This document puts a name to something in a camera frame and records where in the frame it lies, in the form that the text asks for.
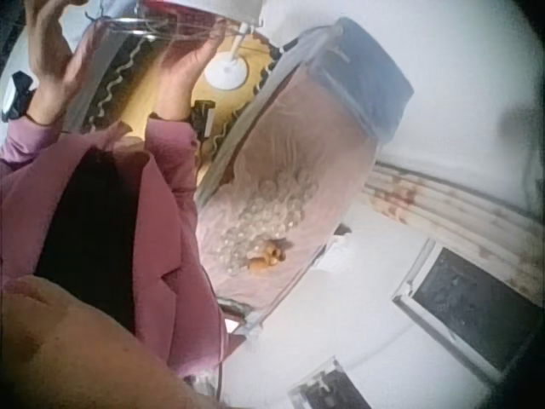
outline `framed picture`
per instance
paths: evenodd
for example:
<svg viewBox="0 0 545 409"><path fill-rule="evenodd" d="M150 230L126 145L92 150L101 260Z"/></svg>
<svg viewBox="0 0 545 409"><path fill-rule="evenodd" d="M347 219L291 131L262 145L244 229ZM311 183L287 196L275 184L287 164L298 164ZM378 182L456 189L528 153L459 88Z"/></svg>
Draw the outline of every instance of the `framed picture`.
<svg viewBox="0 0 545 409"><path fill-rule="evenodd" d="M393 301L487 383L524 353L543 310L490 272L429 240Z"/></svg>
<svg viewBox="0 0 545 409"><path fill-rule="evenodd" d="M295 409L371 409L335 358L289 393Z"/></svg>

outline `bracelet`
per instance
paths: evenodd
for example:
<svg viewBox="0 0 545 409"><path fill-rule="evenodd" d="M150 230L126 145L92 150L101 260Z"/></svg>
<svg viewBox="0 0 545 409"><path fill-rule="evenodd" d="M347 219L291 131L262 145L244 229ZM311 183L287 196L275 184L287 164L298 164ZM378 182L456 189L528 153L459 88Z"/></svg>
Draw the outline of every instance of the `bracelet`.
<svg viewBox="0 0 545 409"><path fill-rule="evenodd" d="M160 121L165 121L165 122L182 122L182 123L186 123L186 124L190 124L192 126L192 113L189 114L189 117L185 118L185 119L182 119L181 121L167 121L166 119L162 119L161 117L159 117L155 112L152 112L150 114L150 119L158 119Z"/></svg>

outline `window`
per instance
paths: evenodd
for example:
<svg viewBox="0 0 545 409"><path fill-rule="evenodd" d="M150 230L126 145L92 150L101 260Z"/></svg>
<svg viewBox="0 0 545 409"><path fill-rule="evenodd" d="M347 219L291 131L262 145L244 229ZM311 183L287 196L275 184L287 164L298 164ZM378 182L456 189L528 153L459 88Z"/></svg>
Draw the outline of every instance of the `window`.
<svg viewBox="0 0 545 409"><path fill-rule="evenodd" d="M427 243L393 300L492 383L523 352L543 315L499 279L434 242Z"/></svg>

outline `cable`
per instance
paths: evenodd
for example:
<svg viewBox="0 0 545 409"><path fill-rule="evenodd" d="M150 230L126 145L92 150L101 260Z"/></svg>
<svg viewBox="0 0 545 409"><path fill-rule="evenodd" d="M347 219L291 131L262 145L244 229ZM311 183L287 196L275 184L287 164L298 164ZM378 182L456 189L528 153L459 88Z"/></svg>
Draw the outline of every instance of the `cable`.
<svg viewBox="0 0 545 409"><path fill-rule="evenodd" d="M223 362L220 362L218 367L218 387L215 391L215 398L219 402L221 400L221 390L223 387Z"/></svg>

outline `wavy pattern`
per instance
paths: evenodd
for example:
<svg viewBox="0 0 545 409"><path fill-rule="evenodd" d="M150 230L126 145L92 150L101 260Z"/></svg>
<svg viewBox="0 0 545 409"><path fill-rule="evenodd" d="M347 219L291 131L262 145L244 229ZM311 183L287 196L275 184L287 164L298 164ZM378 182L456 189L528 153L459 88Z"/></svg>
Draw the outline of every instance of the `wavy pattern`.
<svg viewBox="0 0 545 409"><path fill-rule="evenodd" d="M145 42L145 41L151 41L147 38L141 38L141 40L136 44L136 47L135 49L133 49L130 54L129 54L129 62L127 62L126 64L123 64L122 66L118 67L115 71L115 74L117 75L115 77L115 79L113 79L110 83L108 83L108 85L106 86L106 92L107 92L107 95L106 95L106 98L104 98L103 100L101 100L98 104L97 104L97 107L99 109L98 113L93 116L91 116L89 118L89 125L90 125L90 130L91 132L95 132L96 131L96 124L95 124L95 121L96 119L98 118L103 118L105 115L106 115L106 112L104 110L104 105L108 102L110 102L112 99L113 99L113 93L112 93L112 89L113 87L115 87L116 85L120 84L123 82L123 75L122 75L122 72L125 71L125 70L128 70L129 68L131 68L134 64L135 64L135 57L136 55L140 52L141 48L142 48L142 44Z"/></svg>

